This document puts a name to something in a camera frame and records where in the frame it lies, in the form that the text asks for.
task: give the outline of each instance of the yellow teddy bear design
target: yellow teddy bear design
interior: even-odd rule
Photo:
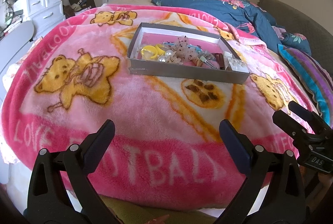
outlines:
[[[265,74],[266,78],[256,74],[251,74],[251,80],[256,84],[258,90],[266,98],[266,102],[272,107],[273,110],[282,109],[286,106],[288,113],[288,104],[290,101],[297,100],[291,95],[288,88],[282,80],[272,79],[268,74]]]
[[[77,61],[59,55],[34,87],[37,93],[59,92],[59,102],[47,108],[52,113],[56,108],[68,110],[76,95],[87,97],[90,101],[106,105],[112,88],[109,78],[119,68],[118,57],[100,56],[92,58],[81,48]]]
[[[117,11],[117,12],[99,12],[95,14],[90,24],[97,23],[98,26],[103,26],[103,24],[113,25],[118,22],[121,25],[132,26],[133,19],[136,19],[138,14],[132,11]]]

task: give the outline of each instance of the cable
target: cable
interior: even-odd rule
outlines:
[[[9,28],[9,26],[12,24],[13,19],[14,19],[14,9],[13,9],[13,7],[8,3],[7,0],[5,0],[5,3],[7,3],[8,8],[12,10],[12,17],[11,17],[12,20],[11,20],[11,22],[6,26],[6,28],[4,28],[4,29],[0,32],[0,39],[2,39],[2,38],[4,37],[4,31],[5,31],[6,29]]]

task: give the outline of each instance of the door handle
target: door handle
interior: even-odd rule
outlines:
[[[43,17],[43,19],[47,19],[48,17],[50,17],[50,16],[52,16],[52,15],[53,15],[53,12],[51,12],[51,14],[49,14],[49,15]]]

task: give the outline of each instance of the blue floral comforter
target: blue floral comforter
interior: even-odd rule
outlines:
[[[263,40],[267,47],[278,53],[281,44],[272,26],[274,18],[248,0],[152,0],[158,6],[191,8],[218,18]]]

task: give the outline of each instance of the pink fleece blanket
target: pink fleece blanket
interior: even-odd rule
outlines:
[[[127,48],[141,22],[221,34],[251,75],[244,85],[130,75]],[[150,207],[224,208],[244,176],[219,123],[229,119],[267,150],[295,151],[272,122],[291,100],[312,110],[258,38],[196,10],[109,5],[62,22],[37,45],[14,78],[2,123],[7,143],[32,169],[41,148],[65,150],[111,119],[116,136],[89,176],[98,193]]]

